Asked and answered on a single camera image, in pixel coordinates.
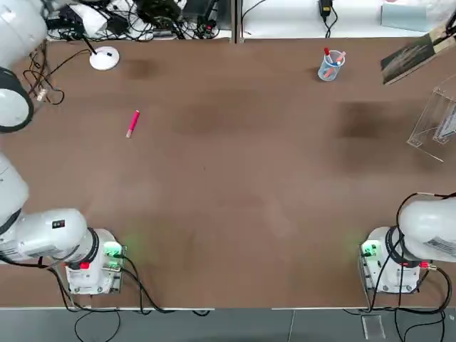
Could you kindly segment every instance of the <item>wooden board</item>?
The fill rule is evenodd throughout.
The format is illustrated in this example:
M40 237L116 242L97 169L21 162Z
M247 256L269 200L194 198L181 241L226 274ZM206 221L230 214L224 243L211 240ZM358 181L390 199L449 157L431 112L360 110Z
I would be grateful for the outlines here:
M316 75L328 42L347 53L332 83ZM453 163L405 142L455 53L385 87L379 60L406 42L113 43L117 68L64 66L65 102L1 148L30 186L27 212L75 207L107 227L159 305L365 306L358 245L411 192L456 189ZM53 44L52 65L80 48ZM0 305L60 303L51 280L1 271ZM404 305L437 306L433 279ZM93 305L138 306L138 293L126 281Z

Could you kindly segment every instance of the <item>red marker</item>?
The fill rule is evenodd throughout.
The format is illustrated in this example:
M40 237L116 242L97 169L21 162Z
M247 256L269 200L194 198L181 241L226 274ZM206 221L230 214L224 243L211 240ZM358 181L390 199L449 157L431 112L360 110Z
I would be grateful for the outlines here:
M131 137L131 133L135 130L136 122L138 121L138 118L140 117L140 111L135 110L135 114L133 114L133 119L131 120L130 128L128 128L127 132L127 138Z
M329 54L329 49L325 48L325 55L329 60L329 63L334 64L333 59L331 58L331 55Z

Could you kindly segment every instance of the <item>pink marker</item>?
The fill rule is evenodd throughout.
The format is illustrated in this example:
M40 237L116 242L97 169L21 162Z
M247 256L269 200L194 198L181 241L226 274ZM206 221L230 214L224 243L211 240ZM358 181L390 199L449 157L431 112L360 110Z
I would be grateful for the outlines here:
M135 114L133 114L133 119L131 120L130 128L128 128L127 132L127 138L131 137L131 133L135 130L136 122L138 121L138 118L140 117L140 111L135 110Z

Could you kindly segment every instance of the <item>power adapter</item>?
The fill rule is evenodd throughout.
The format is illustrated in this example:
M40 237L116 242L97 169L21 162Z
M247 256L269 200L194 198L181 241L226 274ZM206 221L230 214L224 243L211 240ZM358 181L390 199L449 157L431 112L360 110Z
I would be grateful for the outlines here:
M333 6L333 0L318 0L320 6L320 16L326 23L326 18L331 14L331 7Z

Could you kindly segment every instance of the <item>metal bracket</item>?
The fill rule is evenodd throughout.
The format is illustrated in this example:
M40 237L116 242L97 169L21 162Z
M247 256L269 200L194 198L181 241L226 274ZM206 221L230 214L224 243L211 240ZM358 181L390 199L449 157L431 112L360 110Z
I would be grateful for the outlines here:
M242 37L242 0L231 0L231 38L233 44L244 43Z

